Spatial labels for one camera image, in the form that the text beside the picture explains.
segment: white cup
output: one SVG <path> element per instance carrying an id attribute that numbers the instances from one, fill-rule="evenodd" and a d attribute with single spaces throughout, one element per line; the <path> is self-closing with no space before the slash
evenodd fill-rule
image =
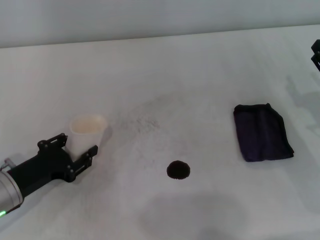
<path id="1" fill-rule="evenodd" d="M 65 150 L 76 161 L 94 145 L 100 146 L 108 123 L 103 116 L 90 114 L 76 117 L 69 127 L 71 134 L 66 141 Z"/>

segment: dark cloth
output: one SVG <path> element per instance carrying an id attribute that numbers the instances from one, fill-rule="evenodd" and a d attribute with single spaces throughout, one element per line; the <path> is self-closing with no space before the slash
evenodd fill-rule
<path id="1" fill-rule="evenodd" d="M 238 105 L 233 116 L 240 150 L 247 162 L 294 156 L 287 140 L 284 119 L 269 103 Z"/>

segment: tabletop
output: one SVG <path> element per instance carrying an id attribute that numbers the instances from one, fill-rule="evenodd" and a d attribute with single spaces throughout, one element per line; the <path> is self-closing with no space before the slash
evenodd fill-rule
<path id="1" fill-rule="evenodd" d="M 6 240 L 315 240 L 320 25 L 0 49 L 0 157 L 19 164 L 76 115 L 110 126 L 92 167 L 0 219 Z M 294 157 L 247 163 L 234 107 L 283 117 Z M 167 176 L 173 161 L 190 167 Z"/>

